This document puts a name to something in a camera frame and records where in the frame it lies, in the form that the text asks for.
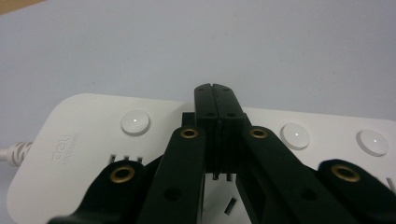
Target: white power strip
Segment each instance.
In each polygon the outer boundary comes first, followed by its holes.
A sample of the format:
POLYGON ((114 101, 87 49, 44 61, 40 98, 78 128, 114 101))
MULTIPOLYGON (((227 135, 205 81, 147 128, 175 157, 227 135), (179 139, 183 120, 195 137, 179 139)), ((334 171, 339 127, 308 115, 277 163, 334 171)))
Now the white power strip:
MULTIPOLYGON (((73 213, 111 162, 148 164, 161 156, 193 103, 81 94, 50 114, 11 183, 7 208, 19 224, 42 224, 73 213)), ((305 164, 355 163, 393 191, 396 122, 244 108, 251 123, 271 129, 305 164)), ((234 182, 206 176, 203 223, 250 223, 234 182), (236 200, 229 214, 224 211, 236 200)))

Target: white round button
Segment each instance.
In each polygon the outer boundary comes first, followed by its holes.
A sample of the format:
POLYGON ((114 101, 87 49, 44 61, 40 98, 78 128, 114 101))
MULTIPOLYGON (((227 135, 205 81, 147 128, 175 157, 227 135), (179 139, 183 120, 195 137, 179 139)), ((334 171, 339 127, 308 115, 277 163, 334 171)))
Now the white round button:
POLYGON ((283 126, 280 131, 280 138, 287 147, 296 150, 308 147, 310 142, 309 133, 306 129, 295 123, 283 126))
POLYGON ((149 115, 141 110, 130 111, 122 118, 121 127, 131 136, 142 135, 149 129, 149 115))
POLYGON ((375 131, 364 130, 356 135, 359 146, 368 154, 380 157, 389 151, 389 144, 387 139, 375 131))

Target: electrical outlet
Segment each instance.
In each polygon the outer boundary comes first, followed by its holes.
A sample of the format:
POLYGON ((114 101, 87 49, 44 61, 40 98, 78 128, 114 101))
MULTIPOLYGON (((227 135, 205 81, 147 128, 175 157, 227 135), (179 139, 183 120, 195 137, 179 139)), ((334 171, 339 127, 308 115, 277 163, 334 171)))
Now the electrical outlet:
MULTIPOLYGON (((10 216, 19 224, 42 224, 73 213, 108 164, 136 160, 146 165, 157 159, 181 126, 182 113, 192 111, 193 103, 132 97, 81 94, 66 99, 49 115, 11 183, 10 216)), ((271 129, 305 165, 317 169, 330 159, 350 161, 395 192, 396 122, 244 111, 252 124, 271 129)), ((205 176, 203 223, 250 223, 234 182, 235 175, 219 180, 205 176)))

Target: power cord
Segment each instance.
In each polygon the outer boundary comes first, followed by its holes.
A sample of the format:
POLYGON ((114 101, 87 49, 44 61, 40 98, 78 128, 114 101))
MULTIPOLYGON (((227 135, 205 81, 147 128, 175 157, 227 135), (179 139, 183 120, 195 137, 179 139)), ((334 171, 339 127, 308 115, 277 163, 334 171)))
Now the power cord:
POLYGON ((9 148, 0 148, 0 161, 7 161, 11 166, 20 166, 33 143, 19 142, 9 148))

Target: gray table surface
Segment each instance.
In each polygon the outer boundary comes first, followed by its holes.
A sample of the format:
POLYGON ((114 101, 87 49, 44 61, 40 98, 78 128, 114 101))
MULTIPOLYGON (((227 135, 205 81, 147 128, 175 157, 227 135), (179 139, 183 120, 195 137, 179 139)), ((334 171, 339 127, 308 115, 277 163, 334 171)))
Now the gray table surface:
MULTIPOLYGON (((0 16, 0 147, 34 141, 74 94, 192 101, 204 83, 243 106, 396 120, 396 1, 46 1, 0 16)), ((1 224, 16 172, 0 163, 1 224)))

